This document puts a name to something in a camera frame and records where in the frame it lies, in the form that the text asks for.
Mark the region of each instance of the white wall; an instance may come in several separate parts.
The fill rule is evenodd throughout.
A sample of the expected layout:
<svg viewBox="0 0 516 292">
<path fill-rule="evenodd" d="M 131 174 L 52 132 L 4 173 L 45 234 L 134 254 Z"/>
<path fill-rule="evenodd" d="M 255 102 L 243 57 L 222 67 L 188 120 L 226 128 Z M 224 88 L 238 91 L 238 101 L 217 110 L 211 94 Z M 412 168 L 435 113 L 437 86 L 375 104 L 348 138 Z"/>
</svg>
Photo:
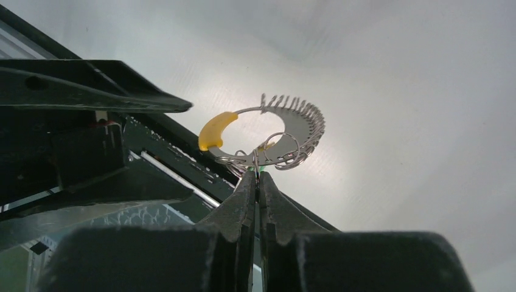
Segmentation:
<svg viewBox="0 0 516 292">
<path fill-rule="evenodd" d="M 426 229 L 478 291 L 516 287 L 516 2 L 0 0 L 83 58 L 126 61 L 212 116 L 299 95 L 327 132 L 280 189 L 342 230 Z M 251 117 L 225 150 L 277 129 Z"/>
</svg>

